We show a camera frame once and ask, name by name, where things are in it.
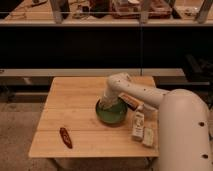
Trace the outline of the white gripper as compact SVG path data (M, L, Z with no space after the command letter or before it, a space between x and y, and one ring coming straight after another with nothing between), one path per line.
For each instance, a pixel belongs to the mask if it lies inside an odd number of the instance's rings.
M100 99L99 107L101 109L109 109L118 103L119 93L111 89L106 89Z

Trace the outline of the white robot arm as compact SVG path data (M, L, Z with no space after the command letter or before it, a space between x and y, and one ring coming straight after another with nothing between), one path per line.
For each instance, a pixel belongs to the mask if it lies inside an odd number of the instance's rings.
M106 79L100 106L126 93L156 108L159 115L159 171L213 171L206 103L186 89L164 90L131 82L128 73Z

